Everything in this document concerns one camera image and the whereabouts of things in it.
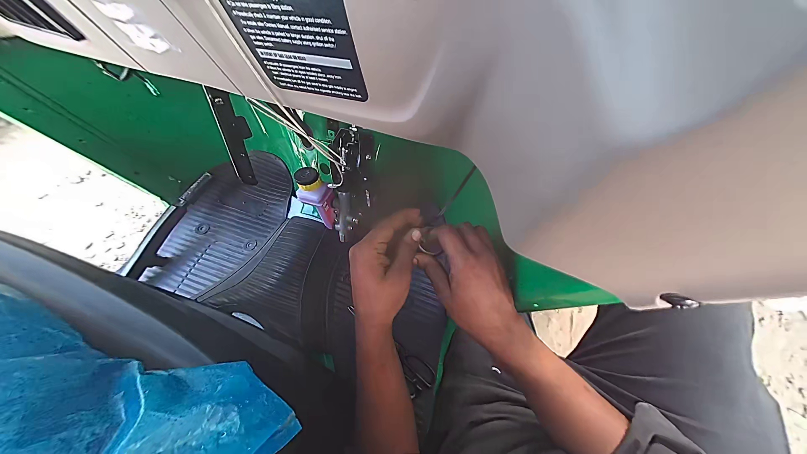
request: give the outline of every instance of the black rubber mat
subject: black rubber mat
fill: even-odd
[[[328,353],[338,376],[356,381],[356,348],[353,314],[348,309],[353,304],[347,255],[340,257],[328,289]],[[415,269],[406,303],[395,317],[393,336],[407,351],[426,362],[437,371],[443,334],[448,322],[445,309],[426,274]],[[434,406],[434,393],[427,390],[414,400],[418,436],[425,435]]]
[[[227,313],[249,315],[264,329],[279,332],[299,345],[303,286],[324,232],[321,222],[292,217],[253,260],[200,301]]]
[[[280,158],[251,152],[258,185],[243,184],[229,162],[212,180],[157,252],[170,261],[140,277],[155,287],[196,298],[257,254],[286,219],[292,182]]]

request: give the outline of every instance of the green panel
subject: green panel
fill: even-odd
[[[173,201],[228,156],[200,85],[147,77],[158,96],[86,58],[0,40],[0,111]]]
[[[146,76],[159,90],[158,96],[137,78],[118,82],[102,74],[85,58],[18,39],[0,41],[0,111],[170,202],[228,156],[201,86]],[[252,129],[248,149],[278,155],[291,172],[325,162],[242,97],[233,95],[232,102]],[[315,137],[328,139],[325,118],[306,114],[305,120]],[[377,208],[387,212],[428,202],[442,206],[471,168],[468,158],[451,149],[381,133],[374,137],[379,147],[379,196],[385,201]],[[502,241],[493,199],[479,172],[446,218],[484,225],[491,232],[512,277],[519,310],[617,302],[600,288],[510,250]]]
[[[253,137],[247,141],[250,149],[262,149],[277,154],[291,172],[314,162],[324,162],[317,152],[302,148],[294,134],[267,116],[255,112],[241,97],[232,96],[238,115],[249,122]],[[326,140],[325,119],[307,114],[305,120],[314,136]],[[442,206],[457,190],[473,166],[470,159],[452,149],[407,141],[375,133],[378,148],[377,180],[382,182],[387,211],[407,206],[422,206],[431,200]],[[619,300],[609,292],[592,286],[553,268],[516,254],[504,244],[495,205],[485,178],[474,173],[468,184],[445,214],[450,223],[468,221],[484,225],[491,233],[500,256],[512,277],[516,305],[520,311],[557,309],[581,305],[602,305]]]

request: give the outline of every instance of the sandy ground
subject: sandy ground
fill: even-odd
[[[134,252],[165,204],[40,134],[0,123],[0,230],[107,270]],[[807,454],[807,300],[754,303],[755,366],[780,403],[794,454]],[[568,354],[593,307],[533,314],[536,331]]]

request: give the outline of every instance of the black label with white text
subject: black label with white text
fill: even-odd
[[[343,0],[221,0],[280,88],[367,100]]]

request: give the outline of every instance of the brake master cylinder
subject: brake master cylinder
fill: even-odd
[[[333,229],[337,218],[333,209],[333,189],[322,182],[320,172],[314,167],[303,167],[295,172],[294,177],[299,201],[316,207],[325,227]]]

